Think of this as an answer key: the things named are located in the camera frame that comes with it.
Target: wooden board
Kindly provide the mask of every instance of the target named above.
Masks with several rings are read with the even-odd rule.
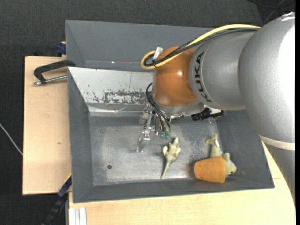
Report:
[[[26,57],[24,85],[23,194],[57,193],[71,171],[66,81],[32,85],[36,67],[65,58]],[[66,74],[66,69],[45,77]],[[72,203],[86,207],[88,225],[295,224],[293,200],[278,166],[265,149],[274,189]]]
[[[23,194],[57,193],[71,172],[67,81],[34,86],[35,68],[62,57],[25,58]],[[45,78],[66,74],[66,68]]]
[[[293,225],[292,196],[274,159],[265,148],[275,188],[238,192],[72,203],[86,207],[88,225]]]

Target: gray floor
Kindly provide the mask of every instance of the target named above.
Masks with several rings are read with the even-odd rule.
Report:
[[[278,0],[257,0],[275,6]],[[276,10],[295,11],[295,5]],[[246,0],[0,0],[0,123],[23,143],[23,56],[57,56],[65,19],[178,26],[262,25],[273,11]],[[22,157],[0,131],[1,224],[40,224],[54,195],[22,197]],[[63,224],[60,216],[57,224]]]

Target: black cable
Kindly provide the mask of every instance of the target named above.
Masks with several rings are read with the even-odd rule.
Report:
[[[253,29],[252,29],[252,28],[246,28],[246,29],[235,29],[235,30],[222,31],[222,32],[217,33],[217,34],[213,34],[213,35],[211,35],[211,36],[209,36],[209,37],[207,37],[207,38],[205,38],[205,39],[203,39],[203,40],[201,40],[201,41],[199,41],[199,42],[196,42],[196,43],[194,43],[194,44],[191,44],[191,45],[189,45],[189,46],[186,46],[186,47],[182,48],[182,49],[178,50],[178,51],[176,52],[176,54],[172,54],[172,56],[175,56],[175,55],[177,55],[178,53],[181,53],[181,52],[183,52],[183,51],[185,51],[185,50],[187,50],[187,49],[190,49],[190,48],[192,48],[192,47],[194,47],[194,46],[200,45],[201,43],[204,43],[204,42],[206,42],[206,41],[208,41],[208,40],[211,40],[211,39],[213,39],[213,38],[217,38],[217,37],[219,37],[219,36],[221,36],[221,35],[227,35],[227,34],[230,34],[230,33],[234,33],[234,32],[242,32],[242,31],[247,31],[247,30],[258,30],[258,29],[255,29],[255,28],[253,28]]]
[[[275,8],[273,6],[268,6],[268,5],[264,5],[264,4],[258,3],[255,0],[247,0],[247,1],[250,1],[250,2],[252,2],[252,3],[256,4],[256,5],[259,5],[261,7],[264,7],[264,8]]]
[[[273,15],[273,13],[276,11],[277,8],[279,8],[279,6],[284,3],[286,0],[282,0],[280,3],[277,4],[277,6],[274,8],[274,10],[270,13],[270,15],[266,18],[266,20],[264,20],[263,24],[265,25],[267,23],[267,21],[270,19],[270,17]]]
[[[201,44],[201,43],[204,43],[204,42],[206,42],[206,41],[208,41],[208,40],[211,40],[211,39],[213,39],[213,38],[219,37],[219,36],[221,36],[221,35],[225,35],[225,34],[229,34],[229,33],[234,33],[234,32],[240,32],[240,31],[247,31],[247,30],[258,30],[258,29],[256,29],[256,28],[245,28],[245,29],[234,29],[234,30],[222,31],[222,32],[219,32],[219,33],[216,33],[216,34],[212,34],[212,35],[206,37],[205,39],[203,39],[203,40],[201,40],[201,41],[199,41],[199,42],[196,42],[196,43],[191,44],[191,45],[189,45],[189,46],[185,46],[185,45],[187,45],[187,44],[193,42],[194,40],[196,40],[196,38],[195,38],[195,39],[193,39],[192,41],[190,41],[190,42],[188,42],[188,43],[185,43],[184,45],[181,45],[179,48],[175,49],[174,51],[172,51],[171,53],[169,53],[168,55],[166,55],[166,56],[163,57],[162,59],[147,64],[147,61],[148,61],[151,57],[153,57],[153,55],[149,55],[149,56],[145,59],[145,61],[144,61],[144,66],[146,66],[146,67],[155,66],[156,64],[158,64],[158,63],[160,63],[160,62],[163,62],[163,61],[165,61],[165,60],[167,60],[167,59],[169,59],[169,58],[171,58],[171,57],[173,57],[173,56],[175,56],[175,55],[177,55],[177,54],[179,54],[179,53],[181,53],[181,52],[183,52],[183,51],[185,51],[185,50],[187,50],[187,49],[189,49],[189,48],[191,48],[191,47],[197,46],[197,45],[199,45],[199,44]]]
[[[150,87],[152,84],[153,84],[153,83],[151,82],[151,83],[148,85],[147,89],[146,89],[146,97],[147,97],[148,102],[153,106],[153,108],[154,108],[154,110],[155,110],[155,112],[156,112],[156,114],[157,114],[157,116],[158,116],[158,119],[159,119],[159,121],[160,121],[160,123],[161,123],[162,131],[164,132],[164,131],[165,131],[165,126],[164,126],[163,120],[162,120],[162,118],[161,118],[160,113],[159,113],[158,110],[156,109],[155,104],[152,102],[152,100],[151,100],[151,98],[150,98],[150,94],[149,94],[149,92],[148,92],[148,91],[149,91],[149,87]]]
[[[254,3],[254,4],[258,5],[258,6],[264,7],[264,8],[278,8],[278,5],[276,5],[276,6],[274,7],[274,6],[269,6],[269,5],[261,4],[261,3],[255,1],[255,0],[246,0],[246,1],[252,2],[252,3]],[[284,6],[282,6],[282,7],[280,7],[280,8],[287,7],[287,6],[289,6],[289,5],[293,4],[293,3],[294,3],[294,2],[285,4]]]
[[[164,113],[159,109],[159,107],[155,104],[155,101],[151,95],[151,92],[149,92],[149,88],[152,86],[152,82],[148,85],[147,89],[146,89],[146,97],[147,97],[147,100],[148,102],[153,106],[155,112],[157,113],[158,115],[158,118],[162,124],[162,131],[164,132],[165,131],[165,125],[163,123],[163,120],[161,119],[161,117],[163,117],[163,119],[165,120],[167,126],[169,127],[169,132],[171,132],[171,125],[169,123],[169,121],[167,120],[167,118],[165,117]]]

